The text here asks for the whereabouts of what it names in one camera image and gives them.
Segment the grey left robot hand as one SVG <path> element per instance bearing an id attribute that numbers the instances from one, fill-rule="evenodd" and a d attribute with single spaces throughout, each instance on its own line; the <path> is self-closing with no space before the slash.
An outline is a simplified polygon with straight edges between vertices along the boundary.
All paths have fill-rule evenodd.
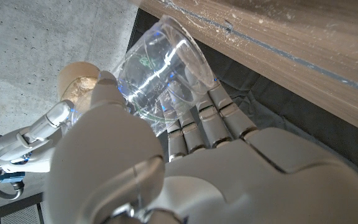
<path id="1" fill-rule="evenodd" d="M 165 162 L 107 71 L 56 146 L 44 198 L 54 223 L 358 223 L 358 173 L 278 128 Z"/>

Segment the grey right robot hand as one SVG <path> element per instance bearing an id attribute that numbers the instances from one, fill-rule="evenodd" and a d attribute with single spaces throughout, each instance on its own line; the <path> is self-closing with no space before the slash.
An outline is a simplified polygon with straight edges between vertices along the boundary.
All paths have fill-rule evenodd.
<path id="1" fill-rule="evenodd" d="M 74 104 L 63 100 L 30 126 L 0 135 L 0 181 L 25 172 L 47 173 Z"/>

